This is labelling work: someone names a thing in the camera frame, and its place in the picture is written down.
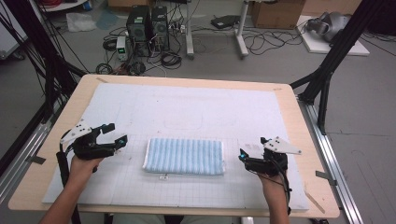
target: blue striped cloth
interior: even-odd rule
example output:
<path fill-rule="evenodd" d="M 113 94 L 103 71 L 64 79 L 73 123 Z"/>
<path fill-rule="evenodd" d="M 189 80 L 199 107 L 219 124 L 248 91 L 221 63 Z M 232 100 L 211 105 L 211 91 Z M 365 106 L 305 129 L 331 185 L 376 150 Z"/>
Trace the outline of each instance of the blue striped cloth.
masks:
<path fill-rule="evenodd" d="M 152 138 L 148 142 L 143 168 L 151 173 L 223 175 L 222 143 Z"/>

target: wooden table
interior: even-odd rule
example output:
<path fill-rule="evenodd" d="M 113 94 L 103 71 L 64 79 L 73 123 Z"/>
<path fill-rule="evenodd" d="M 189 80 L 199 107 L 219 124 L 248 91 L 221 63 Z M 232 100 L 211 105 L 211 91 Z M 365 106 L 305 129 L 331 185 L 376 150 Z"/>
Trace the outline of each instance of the wooden table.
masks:
<path fill-rule="evenodd" d="M 303 213 L 291 213 L 291 217 L 338 217 L 339 208 L 326 179 L 316 177 L 323 171 L 318 153 L 305 124 L 300 107 L 291 87 L 287 84 L 253 83 L 238 81 L 162 78 L 162 77 L 117 77 L 87 75 L 78 84 L 61 116 L 37 156 L 47 159 L 44 164 L 32 163 L 14 195 L 8 203 L 13 210 L 43 211 L 49 208 L 41 201 L 46 194 L 57 166 L 55 153 L 59 150 L 62 134 L 78 123 L 100 83 L 122 83 L 156 86 L 179 86 L 219 88 L 234 90 L 273 91 L 285 122 L 290 143 L 304 149 L 304 155 L 295 157 L 304 183 L 310 209 Z M 268 217 L 267 210 L 169 208 L 146 206 L 79 205 L 80 211 L 107 213 L 181 214 L 238 217 Z"/>

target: cardboard box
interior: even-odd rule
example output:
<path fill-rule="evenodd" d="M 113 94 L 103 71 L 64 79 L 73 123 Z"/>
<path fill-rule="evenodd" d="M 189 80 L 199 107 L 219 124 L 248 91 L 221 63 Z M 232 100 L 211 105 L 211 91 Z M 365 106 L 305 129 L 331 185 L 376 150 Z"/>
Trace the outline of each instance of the cardboard box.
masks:
<path fill-rule="evenodd" d="M 340 12 L 352 15 L 361 0 L 306 0 L 302 15 L 320 16 L 323 12 Z"/>
<path fill-rule="evenodd" d="M 257 28 L 294 29 L 305 0 L 278 0 L 275 4 L 255 3 L 252 12 Z"/>
<path fill-rule="evenodd" d="M 151 6 L 152 0 L 107 0 L 108 6 L 120 10 L 131 10 L 133 5 Z"/>

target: human arm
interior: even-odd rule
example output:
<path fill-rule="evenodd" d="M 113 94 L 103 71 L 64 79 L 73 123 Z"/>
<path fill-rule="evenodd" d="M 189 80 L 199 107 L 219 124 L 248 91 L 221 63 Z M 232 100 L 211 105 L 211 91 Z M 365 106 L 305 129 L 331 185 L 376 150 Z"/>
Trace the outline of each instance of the human arm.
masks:
<path fill-rule="evenodd" d="M 93 168 L 99 166 L 103 159 L 84 161 L 76 156 L 73 157 L 69 179 L 61 194 L 40 220 L 40 224 L 46 223 L 69 223 L 77 204 L 79 195 L 85 189 L 92 175 Z"/>
<path fill-rule="evenodd" d="M 271 224 L 289 224 L 286 194 L 280 175 L 269 177 L 258 174 L 262 182 L 262 191 L 270 209 Z"/>

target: striped towel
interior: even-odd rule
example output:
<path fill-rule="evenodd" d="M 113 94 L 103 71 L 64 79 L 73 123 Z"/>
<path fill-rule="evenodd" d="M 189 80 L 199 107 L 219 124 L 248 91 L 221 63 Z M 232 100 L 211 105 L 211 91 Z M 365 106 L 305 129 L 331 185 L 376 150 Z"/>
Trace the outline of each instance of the striped towel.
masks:
<path fill-rule="evenodd" d="M 151 173 L 223 175 L 222 143 L 152 138 L 148 142 L 143 168 Z"/>

